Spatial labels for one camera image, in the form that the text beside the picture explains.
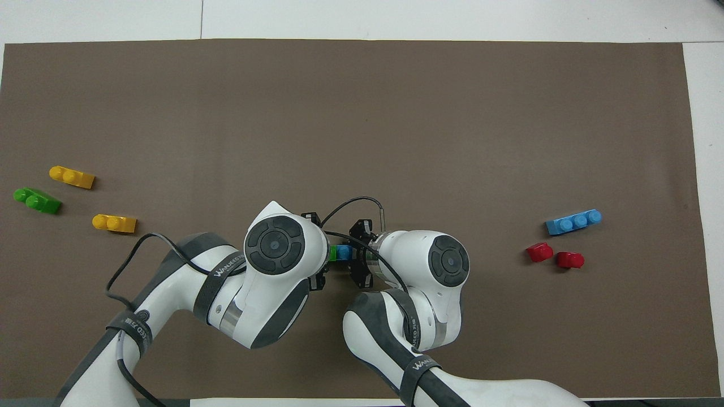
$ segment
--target blue lego brick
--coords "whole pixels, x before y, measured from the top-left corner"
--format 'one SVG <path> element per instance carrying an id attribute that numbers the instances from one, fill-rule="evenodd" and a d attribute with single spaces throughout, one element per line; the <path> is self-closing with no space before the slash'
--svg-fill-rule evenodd
<path id="1" fill-rule="evenodd" d="M 352 260 L 352 246 L 334 245 L 329 248 L 329 261 Z"/>
<path id="2" fill-rule="evenodd" d="M 337 245 L 337 261 L 352 260 L 352 246 Z"/>
<path id="3" fill-rule="evenodd" d="M 567 217 L 562 217 L 554 220 L 545 222 L 548 226 L 548 233 L 551 236 L 562 235 L 563 233 L 573 232 L 574 230 L 583 229 L 590 225 L 595 225 L 601 222 L 601 212 L 596 209 L 590 211 L 581 212 L 579 214 L 572 214 Z"/>

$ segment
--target red lego brick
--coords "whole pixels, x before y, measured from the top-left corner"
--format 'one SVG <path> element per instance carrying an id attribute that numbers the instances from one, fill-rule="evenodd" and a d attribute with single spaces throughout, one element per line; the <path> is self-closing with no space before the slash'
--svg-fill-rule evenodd
<path id="1" fill-rule="evenodd" d="M 566 269 L 580 269 L 586 261 L 586 259 L 584 259 L 584 255 L 570 251 L 562 251 L 559 254 L 556 254 L 555 260 L 558 266 L 565 267 Z"/>
<path id="2" fill-rule="evenodd" d="M 536 263 L 553 257 L 553 249 L 548 246 L 548 243 L 545 242 L 536 243 L 533 246 L 527 248 L 526 251 L 531 257 L 531 260 L 535 261 Z"/>

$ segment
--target yellow lego brick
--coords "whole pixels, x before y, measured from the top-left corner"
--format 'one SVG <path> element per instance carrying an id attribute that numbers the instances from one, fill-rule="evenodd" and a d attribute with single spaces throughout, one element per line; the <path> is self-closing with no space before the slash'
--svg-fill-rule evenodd
<path id="1" fill-rule="evenodd" d="M 135 218 L 97 214 L 93 217 L 93 227 L 110 230 L 111 232 L 133 233 L 135 231 L 135 221 Z"/>
<path id="2" fill-rule="evenodd" d="M 48 171 L 48 174 L 50 175 L 50 178 L 53 178 L 54 180 L 62 181 L 66 184 L 75 185 L 85 189 L 91 189 L 93 180 L 96 178 L 95 175 L 86 174 L 85 172 L 61 167 L 59 165 L 51 168 L 50 171 Z"/>

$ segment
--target black cable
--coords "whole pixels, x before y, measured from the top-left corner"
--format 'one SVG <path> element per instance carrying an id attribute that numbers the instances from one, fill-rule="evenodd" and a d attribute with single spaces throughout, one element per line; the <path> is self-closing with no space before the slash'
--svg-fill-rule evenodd
<path id="1" fill-rule="evenodd" d="M 352 236 L 349 236 L 349 235 L 345 235 L 344 233 L 329 232 L 327 230 L 325 230 L 324 233 L 326 233 L 330 236 L 337 236 L 338 238 L 344 238 L 344 239 L 351 240 L 354 243 L 357 243 L 358 245 L 360 245 L 360 246 L 364 247 L 365 249 L 369 250 L 370 252 L 372 252 L 372 254 L 377 256 L 377 258 L 382 263 L 384 263 L 385 266 L 387 266 L 387 269 L 392 273 L 392 275 L 395 276 L 395 279 L 397 280 L 397 283 L 400 285 L 400 288 L 402 288 L 402 290 L 405 291 L 406 293 L 408 292 L 407 286 L 403 282 L 403 279 L 400 278 L 400 275 L 395 271 L 394 268 L 392 268 L 392 266 L 390 266 L 390 263 L 388 263 L 387 260 L 385 260 L 384 257 L 382 257 L 382 255 L 379 254 L 378 251 L 376 251 L 372 247 L 370 247 L 370 245 L 368 245 L 367 243 L 364 243 L 362 240 L 353 238 Z"/>
<path id="2" fill-rule="evenodd" d="M 126 379 L 127 382 L 130 383 L 131 386 L 133 386 L 136 391 L 138 391 L 143 397 L 146 398 L 146 400 L 150 401 L 154 406 L 157 407 L 166 407 L 165 404 L 163 404 L 158 398 L 155 398 L 148 390 L 146 390 L 139 382 L 136 381 L 136 379 L 133 377 L 131 372 L 128 371 L 128 368 L 126 367 L 126 363 L 123 361 L 123 337 L 125 335 L 125 332 L 121 331 L 118 337 L 118 343 L 117 343 L 117 360 L 116 364 L 118 365 L 118 370 L 121 371 L 121 375 Z"/>
<path id="3" fill-rule="evenodd" d="M 184 263 L 186 263 L 189 267 L 196 270 L 197 272 L 200 272 L 201 274 L 209 275 L 208 270 L 204 270 L 204 269 L 200 268 L 199 266 L 197 266 L 196 264 L 194 264 L 191 261 L 191 259 L 189 259 L 181 251 L 181 249 L 179 249 L 178 246 L 176 246 L 176 244 L 171 241 L 171 239 L 167 238 L 166 236 L 163 236 L 161 233 L 148 233 L 146 235 L 143 235 L 143 236 L 141 236 L 140 239 L 138 239 L 138 242 L 136 242 L 135 246 L 133 246 L 133 249 L 131 249 L 131 252 L 128 253 L 128 257 L 126 257 L 126 260 L 123 262 L 123 264 L 121 264 L 121 267 L 116 271 L 115 274 L 113 274 L 113 277 L 111 277 L 111 279 L 108 280 L 108 284 L 106 284 L 106 291 L 105 291 L 106 297 L 113 298 L 114 300 L 122 302 L 124 305 L 126 305 L 126 309 L 128 309 L 130 311 L 135 311 L 135 309 L 133 309 L 133 305 L 131 304 L 131 302 L 122 295 L 117 295 L 117 294 L 111 293 L 111 286 L 113 285 L 114 282 L 116 282 L 116 279 L 118 278 L 118 276 L 121 275 L 121 273 L 126 268 L 126 266 L 131 262 L 131 259 L 133 259 L 133 256 L 135 256 L 136 251 L 138 250 L 140 245 L 143 243 L 143 241 L 145 241 L 148 238 L 154 237 L 154 236 L 163 240 L 164 242 L 166 242 L 167 245 L 171 246 L 171 249 L 174 251 L 174 253 L 176 253 L 176 255 L 179 256 L 184 261 Z"/>
<path id="4" fill-rule="evenodd" d="M 372 202 L 374 202 L 374 203 L 377 204 L 377 206 L 379 207 L 379 226 L 380 226 L 380 228 L 382 229 L 382 232 L 384 232 L 384 228 L 385 228 L 385 225 L 384 225 L 384 208 L 382 208 L 382 204 L 381 204 L 378 200 L 376 200 L 375 198 L 372 198 L 371 196 L 358 196 L 358 197 L 356 197 L 356 198 L 348 199 L 348 200 L 342 202 L 337 208 L 334 208 L 334 211 L 331 211 L 331 212 L 327 215 L 327 217 L 324 218 L 324 219 L 321 221 L 321 223 L 319 224 L 319 227 L 320 227 L 320 228 L 324 227 L 324 224 L 327 223 L 327 221 L 329 220 L 329 218 L 331 218 L 332 216 L 334 216 L 334 214 L 336 214 L 340 209 L 344 208 L 345 206 L 351 204 L 351 203 L 354 202 L 354 201 L 361 201 L 361 200 L 372 201 Z"/>

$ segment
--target gray circular cap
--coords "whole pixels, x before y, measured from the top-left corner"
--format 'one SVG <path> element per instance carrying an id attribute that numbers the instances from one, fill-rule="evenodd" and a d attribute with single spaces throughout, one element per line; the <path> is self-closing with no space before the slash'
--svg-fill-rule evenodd
<path id="1" fill-rule="evenodd" d="M 446 287 L 463 284 L 470 272 L 470 259 L 463 245 L 448 235 L 435 238 L 427 257 L 432 277 Z"/>
<path id="2" fill-rule="evenodd" d="M 304 254 L 304 232 L 294 219 L 276 216 L 251 228 L 244 242 L 246 261 L 264 274 L 284 274 L 299 263 Z"/>

